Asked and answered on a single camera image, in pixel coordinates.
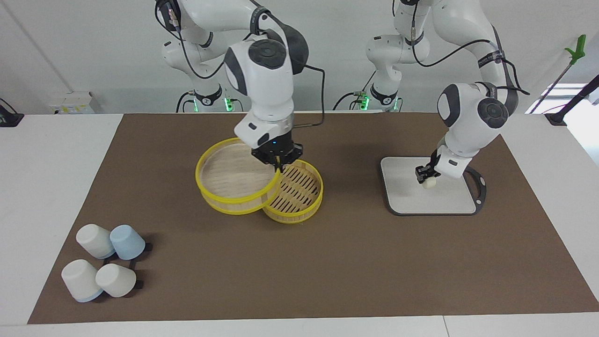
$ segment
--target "cup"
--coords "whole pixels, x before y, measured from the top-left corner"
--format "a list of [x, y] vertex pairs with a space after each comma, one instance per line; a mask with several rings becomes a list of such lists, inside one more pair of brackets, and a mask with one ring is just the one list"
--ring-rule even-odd
[[107, 264], [96, 274], [96, 283], [112, 297], [123, 297], [135, 286], [137, 275], [118, 264]]
[[130, 225], [120, 225], [113, 229], [110, 240], [121, 260], [133, 260], [146, 248], [146, 241]]
[[95, 258], [103, 260], [114, 254], [114, 247], [110, 241], [110, 232], [98, 225], [83, 226], [77, 232], [76, 238], [81, 247]]
[[75, 260], [63, 269], [62, 280], [71, 296], [80, 303], [90, 302], [102, 293], [96, 283], [97, 270], [86, 260]]

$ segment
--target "steamer basket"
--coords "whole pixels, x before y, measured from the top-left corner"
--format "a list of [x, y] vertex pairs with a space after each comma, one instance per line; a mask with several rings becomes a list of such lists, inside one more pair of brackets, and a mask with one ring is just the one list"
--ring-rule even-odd
[[239, 138], [232, 138], [212, 146], [199, 159], [195, 181], [213, 209], [245, 215], [277, 197], [281, 173], [260, 163], [251, 151]]
[[312, 165], [296, 160], [288, 165], [276, 198], [264, 207], [269, 218], [282, 224], [299, 224], [310, 219], [322, 203], [322, 177]]

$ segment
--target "white wall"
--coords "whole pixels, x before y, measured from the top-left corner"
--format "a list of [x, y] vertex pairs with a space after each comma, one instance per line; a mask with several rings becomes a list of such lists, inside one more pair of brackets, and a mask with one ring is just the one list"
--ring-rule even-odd
[[[395, 32], [391, 0], [261, 2], [305, 35], [309, 63], [327, 70], [329, 109], [341, 95], [361, 89], [372, 73], [364, 53], [368, 39]], [[567, 65], [563, 48], [573, 46], [580, 34], [592, 39], [599, 30], [596, 0], [481, 3], [518, 66], [522, 85], [533, 92], [522, 100], [521, 110]], [[50, 93], [68, 88], [92, 91], [109, 113], [173, 111], [190, 83], [162, 60], [161, 45], [169, 35], [154, 21], [152, 8], [152, 0], [0, 0], [0, 95], [26, 113], [45, 113]], [[455, 48], [434, 34], [432, 23], [426, 31], [433, 45], [430, 61]], [[244, 35], [232, 32], [229, 41]], [[405, 111], [433, 111], [446, 85], [480, 78], [476, 60], [466, 51], [431, 69], [403, 69]], [[319, 108], [319, 86], [319, 73], [306, 70], [296, 77], [297, 110]]]

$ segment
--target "yellow steamer basket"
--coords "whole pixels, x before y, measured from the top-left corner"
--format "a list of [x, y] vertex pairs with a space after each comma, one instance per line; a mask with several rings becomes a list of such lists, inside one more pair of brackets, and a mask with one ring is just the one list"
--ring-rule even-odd
[[281, 173], [260, 163], [251, 151], [239, 138], [232, 138], [212, 146], [199, 159], [195, 181], [213, 209], [244, 215], [277, 197]]
[[285, 167], [279, 194], [264, 207], [269, 218], [282, 224], [299, 224], [320, 208], [324, 185], [320, 173], [305, 161]]

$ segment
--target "white tabletop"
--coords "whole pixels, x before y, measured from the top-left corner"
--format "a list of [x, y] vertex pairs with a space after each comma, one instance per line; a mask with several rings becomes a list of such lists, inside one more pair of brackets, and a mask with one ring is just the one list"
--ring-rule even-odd
[[[121, 118], [27, 116], [0, 129], [0, 336], [599, 336], [599, 313], [25, 326]], [[512, 116], [503, 137], [598, 297], [599, 167], [543, 116]]]

